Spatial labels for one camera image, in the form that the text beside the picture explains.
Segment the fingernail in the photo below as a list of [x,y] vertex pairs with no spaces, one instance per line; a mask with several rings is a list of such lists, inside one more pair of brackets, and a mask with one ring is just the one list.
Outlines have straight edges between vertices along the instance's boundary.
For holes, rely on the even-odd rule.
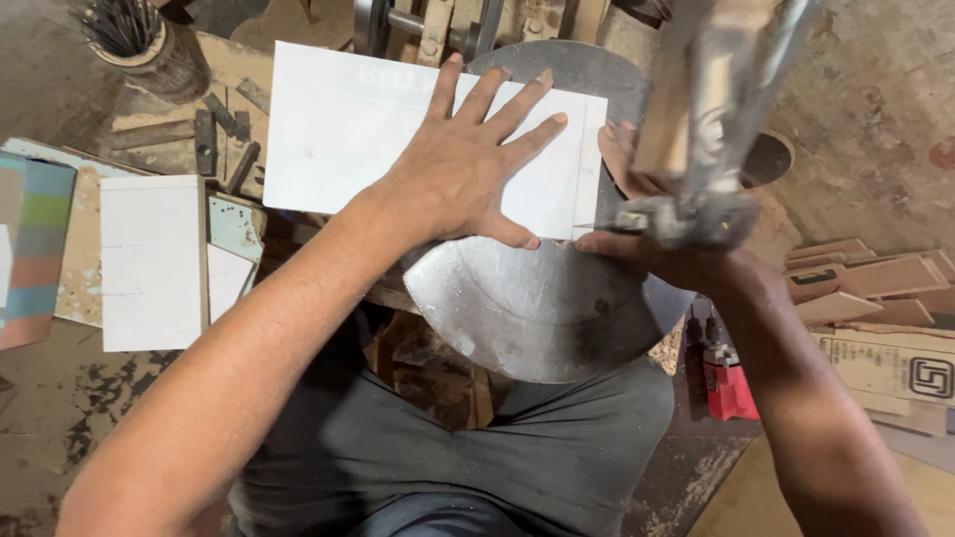
[[554,70],[553,69],[544,69],[541,71],[540,75],[537,75],[537,78],[534,78],[538,82],[544,84],[553,84],[554,83]]

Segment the left hand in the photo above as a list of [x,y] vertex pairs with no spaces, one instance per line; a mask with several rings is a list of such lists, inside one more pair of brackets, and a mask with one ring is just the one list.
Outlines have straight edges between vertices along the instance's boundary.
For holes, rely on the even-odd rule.
[[520,138],[501,145],[550,90],[550,70],[525,85],[484,121],[500,85],[501,67],[486,70],[454,117],[460,54],[441,67],[428,114],[392,169],[362,194],[386,207],[416,244],[482,235],[510,247],[536,249],[541,240],[500,213],[507,180],[561,133],[567,115],[555,114]]

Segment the white paper sheet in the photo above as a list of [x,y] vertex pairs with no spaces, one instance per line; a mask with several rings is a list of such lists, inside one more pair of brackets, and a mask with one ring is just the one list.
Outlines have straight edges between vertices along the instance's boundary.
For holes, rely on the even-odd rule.
[[[326,214],[341,210],[408,145],[436,78],[437,69],[276,43],[265,205]],[[457,106],[477,80],[461,75]],[[488,117],[521,87],[504,83]],[[567,113],[567,127],[510,180],[501,210],[541,237],[567,240],[574,224],[593,223],[597,182],[582,180],[581,170],[599,170],[599,153],[595,166],[584,131],[590,136],[588,125],[604,124],[606,99],[552,90],[511,138],[557,112]],[[596,147],[595,133],[592,138]]]
[[[0,224],[0,309],[7,304],[11,276],[13,276],[13,245],[10,240],[10,230],[6,224]],[[2,323],[3,315],[0,315],[0,326]]]
[[204,328],[197,176],[102,178],[103,350],[185,349]]
[[214,323],[239,300],[254,264],[212,245],[206,245],[205,259],[209,266],[209,322]]

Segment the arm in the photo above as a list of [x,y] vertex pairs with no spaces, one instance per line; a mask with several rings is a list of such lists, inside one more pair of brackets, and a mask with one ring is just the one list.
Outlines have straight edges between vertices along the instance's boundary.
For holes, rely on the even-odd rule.
[[57,535],[218,534],[211,511],[232,477],[318,350],[401,255],[472,234],[540,245],[501,216],[500,193],[507,177],[561,132],[566,116],[499,144],[550,89],[549,72],[482,123],[508,74],[489,70],[449,118],[460,68],[459,54],[441,68],[428,115],[388,174],[147,390],[76,478]]
[[662,252],[650,240],[601,231],[577,248],[629,259],[712,299],[803,534],[927,536],[875,427],[799,321],[783,281],[752,253]]

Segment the right hand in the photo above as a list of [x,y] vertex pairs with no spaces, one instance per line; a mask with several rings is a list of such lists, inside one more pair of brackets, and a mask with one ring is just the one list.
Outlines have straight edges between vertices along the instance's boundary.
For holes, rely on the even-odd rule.
[[[607,169],[628,199],[663,193],[651,177],[638,177],[629,171],[638,140],[636,128],[628,122],[616,125],[608,121],[598,135]],[[771,268],[743,247],[720,252],[667,251],[648,237],[609,231],[587,233],[575,245],[582,252],[628,260],[674,287],[702,292],[713,299],[779,287],[781,283]]]

